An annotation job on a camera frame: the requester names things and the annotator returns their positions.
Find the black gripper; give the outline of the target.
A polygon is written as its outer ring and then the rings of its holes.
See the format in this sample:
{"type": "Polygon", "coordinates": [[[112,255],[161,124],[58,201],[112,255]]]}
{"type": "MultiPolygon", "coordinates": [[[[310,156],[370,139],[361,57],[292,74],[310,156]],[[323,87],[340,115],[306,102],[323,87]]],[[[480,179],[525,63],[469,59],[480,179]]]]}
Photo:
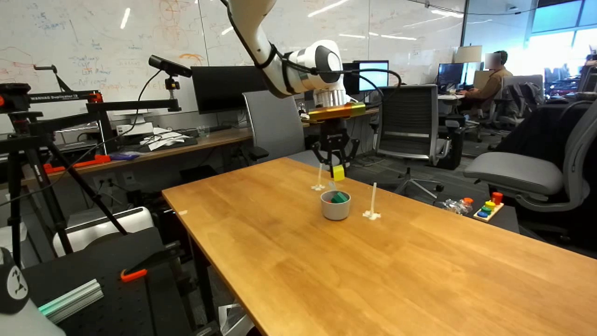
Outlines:
{"type": "Polygon", "coordinates": [[[346,175],[349,173],[351,160],[357,156],[361,147],[359,137],[351,137],[346,119],[327,119],[320,123],[320,132],[312,143],[312,151],[318,160],[327,165],[333,173],[334,162],[344,164],[346,175]]]}

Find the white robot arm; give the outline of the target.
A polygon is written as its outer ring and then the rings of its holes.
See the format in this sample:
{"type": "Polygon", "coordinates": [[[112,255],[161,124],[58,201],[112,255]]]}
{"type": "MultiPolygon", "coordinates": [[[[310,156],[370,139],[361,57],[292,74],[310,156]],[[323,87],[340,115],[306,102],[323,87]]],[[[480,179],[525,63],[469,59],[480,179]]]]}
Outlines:
{"type": "Polygon", "coordinates": [[[320,39],[306,48],[280,52],[262,29],[277,0],[221,1],[241,44],[277,96],[312,91],[321,109],[348,109],[353,104],[344,85],[344,63],[336,40],[320,39]]]}

